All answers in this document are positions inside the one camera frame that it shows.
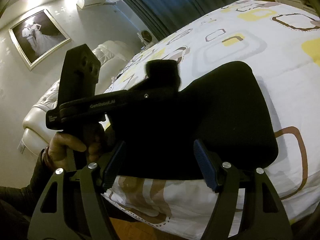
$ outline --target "white wall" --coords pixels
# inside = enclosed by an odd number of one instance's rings
[[[134,11],[123,1],[123,0],[108,0],[110,2],[116,2],[118,9],[132,22],[132,24],[139,30],[147,30],[152,34],[152,41],[157,43],[158,40],[153,35],[153,33],[148,29],[148,27],[143,23],[143,21],[135,14]]]
[[[23,187],[29,183],[35,164],[31,153],[18,153],[23,135],[22,121],[32,105],[60,77],[65,53],[87,43],[90,49],[107,40],[123,41],[138,52],[141,42],[137,28],[111,5],[81,10],[76,0],[57,0],[33,11],[46,8],[72,41],[67,43],[32,71],[23,63],[13,45],[8,28],[0,30],[0,186]]]

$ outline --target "wall-mounted air conditioner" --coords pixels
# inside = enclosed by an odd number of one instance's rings
[[[81,8],[84,9],[89,6],[93,5],[102,5],[106,2],[106,0],[78,0],[77,5]]]

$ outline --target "sleeve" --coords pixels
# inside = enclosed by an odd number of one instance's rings
[[[26,30],[25,30],[25,29],[23,29],[23,30],[22,30],[22,37],[24,37],[24,38],[25,38],[25,37],[27,37],[27,36],[28,36],[28,35],[27,35],[27,33],[26,33]]]
[[[39,197],[52,175],[52,171],[41,161],[43,151],[39,154],[30,184],[27,187],[21,189],[0,187],[0,199],[27,216],[32,216]]]

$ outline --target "white bedspread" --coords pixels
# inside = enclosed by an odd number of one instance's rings
[[[128,89],[143,80],[144,65],[152,59],[179,62],[180,90],[224,63],[247,63],[267,102],[279,145],[278,158],[265,171],[293,223],[313,212],[320,201],[318,20],[280,3],[234,2],[136,55],[106,92]],[[217,200],[203,180],[132,177],[117,177],[104,196],[136,219],[188,239],[201,238]],[[230,235],[239,228],[243,201],[240,190]]]

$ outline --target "framed photograph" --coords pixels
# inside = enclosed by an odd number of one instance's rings
[[[29,70],[70,41],[46,9],[17,23],[9,33]]]

